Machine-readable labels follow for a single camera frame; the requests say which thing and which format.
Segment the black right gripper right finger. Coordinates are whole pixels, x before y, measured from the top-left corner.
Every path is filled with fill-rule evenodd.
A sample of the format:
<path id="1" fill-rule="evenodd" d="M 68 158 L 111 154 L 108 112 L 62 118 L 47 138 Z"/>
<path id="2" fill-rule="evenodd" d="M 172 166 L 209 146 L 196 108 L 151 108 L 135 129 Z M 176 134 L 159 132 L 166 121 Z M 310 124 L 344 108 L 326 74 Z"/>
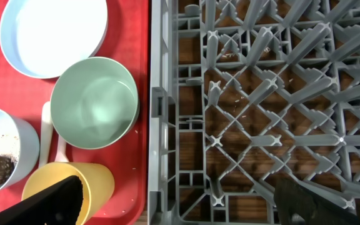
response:
<path id="1" fill-rule="evenodd" d="M 280 179 L 274 191 L 282 225 L 360 225 L 360 217 L 290 179 Z"/>

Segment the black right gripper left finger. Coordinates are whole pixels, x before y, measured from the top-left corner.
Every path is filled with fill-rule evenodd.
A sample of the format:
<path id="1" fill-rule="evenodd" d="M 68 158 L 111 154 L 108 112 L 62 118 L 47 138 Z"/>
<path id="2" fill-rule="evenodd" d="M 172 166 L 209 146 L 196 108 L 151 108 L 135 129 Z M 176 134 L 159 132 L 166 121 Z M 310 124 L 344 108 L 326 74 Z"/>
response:
<path id="1" fill-rule="evenodd" d="M 69 176 L 0 212 L 0 225 L 75 225 L 82 203 L 82 182 Z"/>

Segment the yellow plastic cup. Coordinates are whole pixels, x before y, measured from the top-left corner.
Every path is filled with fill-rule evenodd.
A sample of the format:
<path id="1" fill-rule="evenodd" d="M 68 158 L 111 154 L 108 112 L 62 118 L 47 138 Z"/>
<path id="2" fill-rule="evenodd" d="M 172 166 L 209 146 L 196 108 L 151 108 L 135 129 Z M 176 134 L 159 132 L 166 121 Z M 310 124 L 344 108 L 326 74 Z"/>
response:
<path id="1" fill-rule="evenodd" d="M 76 225 L 82 225 L 108 202 L 114 192 L 114 177 L 102 164 L 50 162 L 30 175 L 24 186 L 22 199 L 25 200 L 72 175 L 78 176 L 82 182 L 83 204 L 76 221 Z"/>

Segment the mint green bowl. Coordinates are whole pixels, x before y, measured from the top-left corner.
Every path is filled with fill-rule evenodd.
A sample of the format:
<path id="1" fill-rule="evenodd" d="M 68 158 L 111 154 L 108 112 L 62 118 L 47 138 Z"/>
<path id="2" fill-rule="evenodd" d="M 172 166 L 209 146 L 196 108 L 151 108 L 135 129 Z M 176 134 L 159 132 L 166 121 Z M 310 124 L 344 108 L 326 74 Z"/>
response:
<path id="1" fill-rule="evenodd" d="M 107 57 L 79 61 L 57 80 L 51 94 L 51 119 L 70 145 L 100 149 L 126 135 L 139 116 L 135 79 Z"/>

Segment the light blue bowl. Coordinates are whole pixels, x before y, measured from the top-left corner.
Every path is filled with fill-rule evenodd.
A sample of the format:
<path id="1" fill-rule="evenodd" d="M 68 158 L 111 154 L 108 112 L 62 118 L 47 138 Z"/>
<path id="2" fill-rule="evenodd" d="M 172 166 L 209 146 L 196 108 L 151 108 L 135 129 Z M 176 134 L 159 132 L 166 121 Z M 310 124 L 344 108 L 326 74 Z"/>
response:
<path id="1" fill-rule="evenodd" d="M 14 168 L 0 190 L 24 179 L 36 165 L 40 152 L 37 132 L 25 120 L 0 109 L 0 156 L 13 157 Z"/>

